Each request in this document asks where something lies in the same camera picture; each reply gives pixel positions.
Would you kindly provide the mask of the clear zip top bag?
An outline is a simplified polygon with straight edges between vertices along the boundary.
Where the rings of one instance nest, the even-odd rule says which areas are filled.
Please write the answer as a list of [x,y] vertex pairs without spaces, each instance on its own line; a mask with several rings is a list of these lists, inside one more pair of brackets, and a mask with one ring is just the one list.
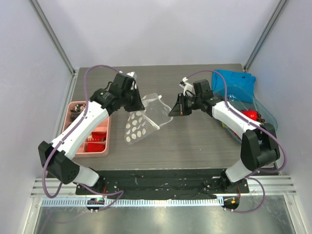
[[173,118],[169,116],[171,107],[162,100],[162,95],[152,93],[141,99],[143,111],[130,112],[125,125],[124,140],[127,145],[133,145],[154,131],[160,130]]

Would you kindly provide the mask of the red apple toy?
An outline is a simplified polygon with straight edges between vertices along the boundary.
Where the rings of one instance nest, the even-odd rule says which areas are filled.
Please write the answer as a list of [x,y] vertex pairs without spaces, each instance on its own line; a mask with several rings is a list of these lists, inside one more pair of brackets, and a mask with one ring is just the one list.
[[256,121],[256,119],[257,119],[257,111],[255,111],[255,110],[243,110],[241,112],[242,112],[242,114],[244,114],[248,118]]

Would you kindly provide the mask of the dark purple grape bunch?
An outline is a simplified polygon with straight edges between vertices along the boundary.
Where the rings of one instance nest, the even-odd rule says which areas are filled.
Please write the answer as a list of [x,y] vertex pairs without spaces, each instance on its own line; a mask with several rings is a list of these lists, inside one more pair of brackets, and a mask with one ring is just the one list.
[[262,124],[265,123],[265,119],[262,117],[262,115],[260,113],[257,113],[257,119],[256,119],[257,122],[260,122]]

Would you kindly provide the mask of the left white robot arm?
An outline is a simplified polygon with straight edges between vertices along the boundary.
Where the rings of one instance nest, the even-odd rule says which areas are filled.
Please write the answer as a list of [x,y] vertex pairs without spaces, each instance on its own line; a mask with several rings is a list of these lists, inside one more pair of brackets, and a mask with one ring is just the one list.
[[50,143],[43,141],[39,157],[43,173],[50,173],[62,184],[83,184],[92,194],[100,194],[104,183],[99,174],[72,161],[79,147],[95,128],[121,107],[126,112],[143,111],[136,74],[117,73],[107,90],[96,90],[85,109],[67,129]]

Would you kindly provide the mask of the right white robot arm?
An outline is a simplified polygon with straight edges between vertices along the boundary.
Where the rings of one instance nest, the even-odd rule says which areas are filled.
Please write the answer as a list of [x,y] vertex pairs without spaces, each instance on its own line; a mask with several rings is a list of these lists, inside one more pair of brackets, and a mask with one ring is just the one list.
[[240,139],[240,159],[220,175],[220,187],[230,193],[246,176],[280,158],[275,128],[261,124],[239,110],[227,99],[215,96],[206,79],[190,84],[187,78],[180,82],[183,92],[168,114],[170,117],[188,116],[193,110],[201,110],[224,123]]

